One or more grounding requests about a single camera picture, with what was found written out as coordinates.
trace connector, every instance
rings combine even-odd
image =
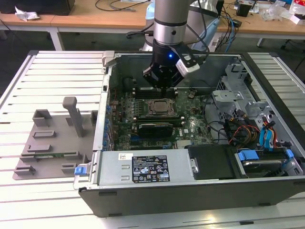
[[[275,121],[272,121],[272,122],[268,123],[268,124],[265,126],[265,128],[268,129],[268,128],[274,126],[274,125],[275,125]]]
[[[243,112],[242,110],[238,109],[237,110],[237,115],[241,118],[245,118],[246,117],[246,113]]]
[[[228,113],[224,113],[224,118],[229,120],[229,121],[233,121],[234,120],[233,116],[229,115]]]

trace red wire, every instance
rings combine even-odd
[[[239,131],[240,128],[242,128],[242,127],[247,128],[248,126],[254,128],[256,131],[258,131],[258,132],[260,133],[259,129],[258,129],[257,127],[255,127],[255,126],[253,126],[253,125],[247,125],[247,126],[242,125],[242,126],[240,126],[240,127],[237,128],[237,130],[236,130],[235,133],[233,134],[233,137],[235,137],[235,135],[237,134],[237,132]]]

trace gray plastic bracket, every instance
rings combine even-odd
[[[35,169],[32,166],[19,166],[14,170],[18,176],[20,175],[34,175]]]
[[[54,130],[42,130],[36,131],[33,134],[33,138],[46,138],[46,137],[55,137],[56,133]]]
[[[65,163],[61,165],[61,170],[63,173],[74,173],[76,166],[76,163]]]
[[[47,119],[51,119],[48,110],[36,110],[33,115],[33,121],[36,126],[48,126]]]
[[[78,151],[65,152],[63,157],[67,160],[81,159],[82,156]]]
[[[98,114],[98,111],[91,111],[90,119],[91,119],[92,126],[96,125],[97,114]]]
[[[76,104],[76,97],[65,97],[62,102],[63,108],[67,109],[69,112],[77,136],[82,137],[84,129],[82,127],[81,113],[78,109],[76,109]]]
[[[51,151],[51,145],[38,145],[38,146],[29,145],[27,151],[29,153],[33,153],[33,152],[49,152],[49,151]]]

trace blue latch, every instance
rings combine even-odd
[[[290,149],[286,150],[286,154],[289,157],[289,159],[294,157],[294,154]]]
[[[238,156],[241,161],[259,159],[255,150],[242,150],[241,152],[238,153]]]
[[[86,175],[86,167],[76,167],[74,170],[74,175],[80,176],[80,175]]]

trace motherboard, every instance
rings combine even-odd
[[[111,95],[114,150],[178,149],[211,144],[203,119],[203,100],[194,90],[178,90],[170,98],[135,93]]]

